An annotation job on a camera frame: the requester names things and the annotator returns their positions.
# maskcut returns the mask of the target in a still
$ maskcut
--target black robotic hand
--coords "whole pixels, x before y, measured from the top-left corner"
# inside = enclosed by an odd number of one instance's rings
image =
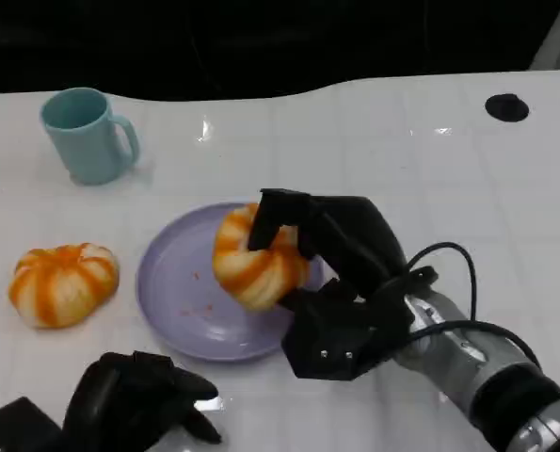
[[[295,312],[282,342],[295,374],[351,380],[390,359],[413,322],[404,295],[428,287],[436,272],[429,266],[411,271],[390,226],[366,198],[262,192],[248,248],[265,249],[280,226],[297,226],[300,253],[320,255],[340,277],[281,301]]]
[[[171,428],[184,427],[213,444],[221,437],[194,403],[218,396],[198,375],[170,358],[135,352],[106,353],[81,379],[64,419],[63,432],[80,450],[141,452]]]
[[[218,395],[198,375],[165,356],[105,353],[81,378],[62,430],[25,397],[0,409],[0,450],[143,452],[172,428],[219,444],[194,403]]]

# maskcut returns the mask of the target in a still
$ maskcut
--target black round object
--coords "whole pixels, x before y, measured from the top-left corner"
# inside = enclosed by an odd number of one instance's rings
[[[485,102],[490,116],[499,121],[519,122],[525,120],[530,112],[528,105],[516,94],[497,94]]]

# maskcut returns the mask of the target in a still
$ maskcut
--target plate rim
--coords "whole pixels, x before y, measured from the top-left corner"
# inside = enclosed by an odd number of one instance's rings
[[[177,223],[180,223],[182,220],[184,220],[185,217],[189,216],[189,215],[194,215],[197,214],[198,212],[201,211],[206,211],[209,209],[214,209],[214,208],[219,208],[219,207],[227,207],[228,209],[237,209],[240,207],[244,207],[245,205],[248,205],[247,202],[215,202],[212,204],[207,204],[204,205],[202,207],[198,207],[196,209],[192,209],[182,215],[180,215],[179,217],[175,218],[174,220],[172,220],[170,223],[168,223],[161,231],[158,232],[158,234],[156,234],[154,236],[154,238],[152,240],[150,240],[150,243],[148,244],[148,247],[145,249],[145,251],[143,252],[143,254],[141,255],[141,258],[139,259],[139,265],[137,266],[137,271],[136,271],[136,275],[135,275],[135,291],[136,291],[136,303],[137,306],[139,307],[139,311],[141,312],[141,315],[143,317],[143,319],[145,320],[146,324],[148,325],[148,328],[154,333],[154,336],[159,339],[160,341],[162,341],[167,347],[170,347],[172,350],[177,351],[179,353],[182,353],[183,355],[189,356],[191,358],[197,358],[203,361],[208,361],[208,362],[213,362],[213,363],[238,363],[238,362],[242,362],[242,361],[249,361],[255,358],[262,358],[264,356],[269,355],[270,353],[278,350],[281,347],[281,341],[279,341],[276,345],[273,346],[268,346],[262,349],[258,349],[258,350],[253,350],[249,353],[246,353],[240,357],[228,357],[228,356],[211,356],[211,355],[202,355],[196,351],[193,351],[191,349],[186,349],[183,347],[177,347],[170,339],[168,339],[166,337],[165,334],[163,334],[160,330],[158,330],[153,323],[150,321],[150,317],[146,314],[144,306],[143,306],[143,302],[141,300],[141,296],[140,296],[140,286],[141,284],[143,284],[143,282],[141,282],[141,279],[139,278],[139,275],[142,274],[142,268],[145,266],[145,261],[146,258],[149,256],[149,254],[152,252],[152,248],[154,246],[155,243],[158,242],[158,240],[165,236],[165,234],[168,233],[168,230],[170,230],[171,228],[173,228]]]

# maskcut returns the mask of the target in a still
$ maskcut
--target black cable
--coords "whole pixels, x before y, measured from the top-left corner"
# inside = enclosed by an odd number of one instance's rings
[[[444,249],[451,249],[458,251],[464,259],[466,259],[466,263],[468,264],[468,271],[470,272],[470,288],[471,288],[471,301],[470,301],[470,320],[476,320],[476,305],[477,301],[477,281],[476,281],[476,267],[474,266],[474,261],[470,254],[466,251],[464,247],[458,245],[455,242],[440,242],[435,243],[434,245],[430,245],[429,247],[424,248],[420,252],[418,252],[415,256],[413,256],[407,266],[406,271],[409,272],[413,269],[418,262],[420,262],[425,256],[434,252],[436,250],[444,250]]]
[[[533,350],[529,347],[528,344],[526,344],[522,339],[520,339],[520,337],[517,336],[517,334],[504,327],[500,327],[499,325],[494,325],[488,322],[481,322],[478,320],[450,320],[442,323],[437,323],[435,325],[431,325],[429,327],[424,328],[423,330],[418,330],[411,333],[405,339],[405,341],[403,341],[402,344],[399,344],[399,348],[407,347],[411,345],[413,342],[419,341],[420,339],[423,339],[426,336],[441,334],[442,332],[453,331],[453,330],[490,332],[498,336],[503,336],[505,339],[508,339],[516,347],[518,347],[520,351],[524,353],[531,362],[533,362],[534,365],[536,365],[539,369],[541,368],[541,365],[539,364],[539,360],[536,357]]]
[[[520,339],[517,334],[514,332],[500,327],[499,325],[495,325],[488,322],[481,322],[476,320],[476,305],[477,305],[477,280],[476,280],[476,268],[474,265],[474,261],[470,254],[463,248],[461,245],[458,245],[454,242],[440,242],[434,245],[430,245],[429,247],[424,248],[420,252],[418,252],[415,256],[413,256],[408,264],[406,265],[406,271],[410,272],[413,267],[420,262],[425,256],[434,252],[436,250],[443,250],[443,249],[451,249],[458,251],[464,259],[466,259],[466,263],[468,264],[468,270],[470,271],[470,287],[472,291],[471,295],[471,308],[470,308],[470,320],[450,320],[446,322],[437,323],[435,325],[431,325],[426,327],[422,330],[415,331],[411,333],[402,344],[399,344],[397,348],[404,348],[410,346],[412,343],[419,341],[427,336],[440,334],[446,331],[453,331],[453,330],[468,330],[468,331],[481,331],[481,332],[489,332],[498,336],[502,336],[505,339],[508,339],[512,344],[520,349],[524,355],[534,364],[536,365],[539,370],[541,369],[541,364],[539,363],[538,358],[536,357],[533,350],[526,344],[522,339]]]

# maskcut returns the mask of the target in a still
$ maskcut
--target mug handle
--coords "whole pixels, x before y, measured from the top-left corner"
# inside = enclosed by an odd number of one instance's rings
[[[122,127],[122,130],[127,136],[129,147],[131,148],[129,165],[134,165],[139,158],[139,141],[137,140],[136,129],[134,129],[133,125],[124,116],[115,115],[112,117],[112,122]]]

